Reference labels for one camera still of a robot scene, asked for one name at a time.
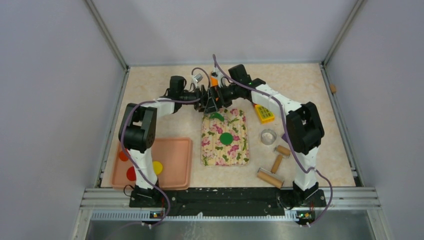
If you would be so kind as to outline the round metal cutter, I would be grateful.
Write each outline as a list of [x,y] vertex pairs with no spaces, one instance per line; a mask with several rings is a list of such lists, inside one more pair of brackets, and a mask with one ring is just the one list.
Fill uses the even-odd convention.
[[272,129],[264,129],[260,133],[260,141],[266,146],[272,145],[277,139],[277,134]]

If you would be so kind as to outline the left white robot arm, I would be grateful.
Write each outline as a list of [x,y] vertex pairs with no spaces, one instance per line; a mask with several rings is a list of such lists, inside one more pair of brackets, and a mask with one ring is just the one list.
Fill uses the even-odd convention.
[[135,172],[131,197],[141,199],[149,207],[156,206],[164,194],[152,158],[157,120],[176,113],[183,105],[193,105],[195,110],[203,112],[211,96],[211,80],[206,86],[194,85],[192,90],[187,90],[186,84],[184,77],[174,75],[162,96],[138,104],[129,103],[125,108],[118,139]]

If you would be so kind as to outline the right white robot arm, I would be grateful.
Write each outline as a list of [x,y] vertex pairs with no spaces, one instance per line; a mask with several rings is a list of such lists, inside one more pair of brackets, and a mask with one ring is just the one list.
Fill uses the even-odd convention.
[[293,200],[299,206],[307,206],[319,189],[316,161],[325,135],[317,106],[310,101],[294,101],[272,89],[265,81],[251,79],[242,64],[230,68],[223,76],[235,86],[237,98],[244,97],[280,116],[284,129],[283,140],[287,142],[297,164]]

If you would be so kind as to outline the floral cutting board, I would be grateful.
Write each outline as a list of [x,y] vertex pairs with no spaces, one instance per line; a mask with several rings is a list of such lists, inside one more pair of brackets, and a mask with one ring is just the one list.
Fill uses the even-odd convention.
[[[246,166],[250,161],[248,128],[245,112],[239,108],[224,108],[218,112],[225,120],[202,117],[200,160],[206,167]],[[222,133],[231,133],[233,142],[223,145]]]

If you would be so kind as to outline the green dough scrap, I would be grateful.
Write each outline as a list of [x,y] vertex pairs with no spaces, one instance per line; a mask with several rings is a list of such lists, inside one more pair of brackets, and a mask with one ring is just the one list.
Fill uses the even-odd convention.
[[209,119],[210,120],[218,119],[221,122],[224,122],[225,121],[225,118],[220,113],[218,113],[218,112],[211,113],[209,115]]

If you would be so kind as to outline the wooden double-ended roller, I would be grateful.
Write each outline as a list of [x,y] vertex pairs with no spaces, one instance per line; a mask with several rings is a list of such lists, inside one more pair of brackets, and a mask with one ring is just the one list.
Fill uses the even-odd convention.
[[276,153],[276,157],[270,170],[260,167],[257,171],[256,177],[264,181],[265,183],[268,183],[271,186],[280,189],[283,186],[284,181],[278,178],[276,173],[279,170],[283,159],[289,158],[291,156],[291,150],[282,145],[277,145],[274,148],[274,152]]

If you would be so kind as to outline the green dough disc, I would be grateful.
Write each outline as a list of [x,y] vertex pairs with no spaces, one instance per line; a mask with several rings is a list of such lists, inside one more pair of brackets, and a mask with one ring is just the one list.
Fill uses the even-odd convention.
[[229,132],[224,132],[224,133],[222,133],[222,134],[220,135],[220,137],[219,137],[219,141],[220,141],[223,145],[228,146],[228,145],[230,145],[230,144],[234,141],[234,138],[233,138],[233,135],[232,135],[231,133],[229,133]]

